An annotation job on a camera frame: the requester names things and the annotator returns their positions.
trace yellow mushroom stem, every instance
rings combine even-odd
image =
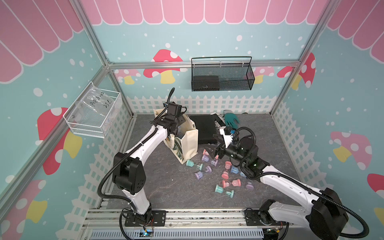
[[[172,70],[167,70],[160,74],[161,74],[160,82],[162,84],[171,84],[175,82],[175,78],[172,75]]]

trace pink cup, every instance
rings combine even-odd
[[[230,169],[232,166],[232,163],[230,161],[225,162],[225,169]]]

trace mushroom painting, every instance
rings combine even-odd
[[[183,60],[176,53],[167,50],[161,49],[153,57],[151,62],[182,62]],[[145,69],[144,76],[147,78],[153,78],[157,75],[161,75],[160,82],[162,84],[171,84],[175,82],[172,71],[181,71],[186,72],[186,68],[163,68],[163,69]]]
[[[372,147],[366,136],[348,132],[331,132],[331,139],[330,144],[340,145],[333,150],[340,162],[346,162],[350,156],[353,156],[361,170],[365,170],[371,163]]]
[[[277,73],[277,76],[279,78],[288,77],[291,74],[292,69],[293,67],[290,67],[290,66],[285,67]],[[291,88],[297,91],[299,89],[299,83],[301,80],[304,80],[305,86],[309,88],[313,83],[315,72],[316,72],[316,60],[313,53],[311,53],[308,59],[305,61],[305,64],[301,68],[301,71],[293,80]]]
[[[36,145],[39,145],[48,136],[57,122],[62,118],[66,110],[67,108],[53,108],[51,110],[45,111],[40,115],[40,117],[37,119],[39,140],[36,141]],[[82,144],[83,139],[74,135],[68,129],[43,163],[45,174],[54,174],[59,169],[64,149],[72,158],[75,158],[79,153]]]
[[[371,173],[367,177],[367,182],[375,193],[384,198],[384,176]]]
[[[135,81],[132,79],[132,76],[141,76],[137,69],[116,69],[114,73],[120,83],[122,83],[122,80],[124,79],[124,83],[127,85],[135,83]]]
[[[275,74],[273,67],[255,67],[253,68],[253,75],[255,76],[255,81],[253,84],[259,84],[263,82],[263,76],[272,77]]]
[[[45,180],[33,180],[1,223],[3,240],[19,240],[23,235],[26,219],[38,223],[47,209],[47,201],[34,201],[45,186]]]

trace vent grille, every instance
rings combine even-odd
[[[218,229],[155,229],[154,236],[139,237],[140,229],[126,230],[134,239],[256,239],[263,238],[261,228],[218,228]],[[90,240],[125,239],[119,229],[94,229]]]

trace cable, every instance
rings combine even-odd
[[[289,222],[287,222],[287,225],[285,225],[285,231],[284,231],[283,235],[278,240],[283,240],[285,238],[285,236],[288,233],[288,228],[289,228]]]
[[[341,237],[345,237],[345,238],[363,238],[363,237],[366,237],[369,234],[368,224],[357,213],[355,213],[351,209],[345,207],[344,205],[342,205],[342,204],[340,204],[338,202],[335,202],[333,199],[331,199],[329,197],[326,197],[326,196],[322,195],[321,193],[318,193],[318,192],[314,191],[313,189],[305,186],[304,184],[300,183],[296,179],[291,178],[290,176],[284,175],[284,174],[282,174],[280,172],[263,172],[262,174],[259,174],[256,177],[249,178],[249,179],[256,180],[256,179],[259,179],[259,178],[267,176],[267,175],[275,175],[275,176],[282,177],[282,178],[285,178],[285,179],[291,181],[292,183],[294,183],[297,186],[303,188],[304,190],[306,190],[310,194],[313,194],[313,195],[315,195],[315,196],[317,196],[317,197],[319,197],[321,199],[324,199],[324,200],[328,201],[332,205],[335,205],[336,207],[338,207],[340,209],[343,209],[344,211],[346,211],[347,213],[351,214],[354,218],[356,218],[361,223],[361,225],[363,227],[363,230],[362,230],[361,233],[357,233],[357,234],[340,233]]]

